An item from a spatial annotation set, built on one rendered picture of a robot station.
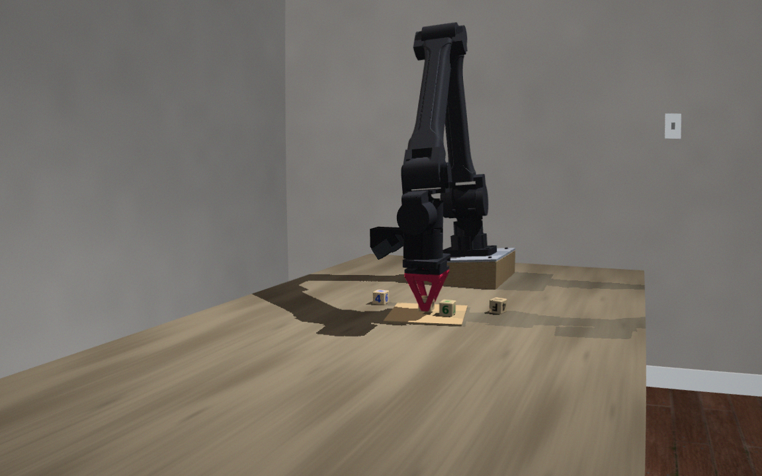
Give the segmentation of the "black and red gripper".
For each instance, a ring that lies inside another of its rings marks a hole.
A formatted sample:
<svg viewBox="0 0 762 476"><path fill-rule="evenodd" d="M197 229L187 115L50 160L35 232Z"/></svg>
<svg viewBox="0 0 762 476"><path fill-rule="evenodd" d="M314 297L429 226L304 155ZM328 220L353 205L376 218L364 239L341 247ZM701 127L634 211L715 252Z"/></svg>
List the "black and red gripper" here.
<svg viewBox="0 0 762 476"><path fill-rule="evenodd" d="M423 232L423 259L405 258L403 260L403 268L406 268L404 273L406 282L421 311L429 311L433 299L436 302L448 275L447 261L450 261L450 254L443 253L442 228L432 229L431 234L427 234L427 230ZM428 296L423 281L432 283ZM423 302L421 296L427 296L427 301Z"/></svg>

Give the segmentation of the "beige flat mat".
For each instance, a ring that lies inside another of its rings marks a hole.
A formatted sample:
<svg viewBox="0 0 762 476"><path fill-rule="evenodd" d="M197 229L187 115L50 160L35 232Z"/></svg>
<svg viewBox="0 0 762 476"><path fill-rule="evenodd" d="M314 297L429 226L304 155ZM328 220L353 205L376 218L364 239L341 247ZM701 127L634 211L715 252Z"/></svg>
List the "beige flat mat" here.
<svg viewBox="0 0 762 476"><path fill-rule="evenodd" d="M412 323L412 325L440 325L462 327L467 305L456 305L452 317L440 316L439 305L432 311L418 311L418 303L397 302L383 323Z"/></svg>

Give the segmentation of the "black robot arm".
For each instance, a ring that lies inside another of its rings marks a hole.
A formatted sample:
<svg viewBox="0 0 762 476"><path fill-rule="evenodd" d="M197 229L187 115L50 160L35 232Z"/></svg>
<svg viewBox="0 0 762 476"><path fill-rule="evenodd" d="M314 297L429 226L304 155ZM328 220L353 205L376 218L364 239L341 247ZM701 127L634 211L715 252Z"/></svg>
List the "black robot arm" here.
<svg viewBox="0 0 762 476"><path fill-rule="evenodd" d="M370 229L370 247L378 260L403 246L404 258L423 259L423 232L443 228L443 217L457 219L451 247L443 253L482 257L497 252L497 246L488 246L487 234L483 234L481 219L489 213L489 195L485 175L476 174L470 153L463 82L467 46L465 25L427 25L415 31L415 57L425 64L415 127L400 169L400 228ZM456 182L472 181L476 183L456 186ZM423 188L442 189L413 190ZM438 193L441 198L432 198L431 194Z"/></svg>

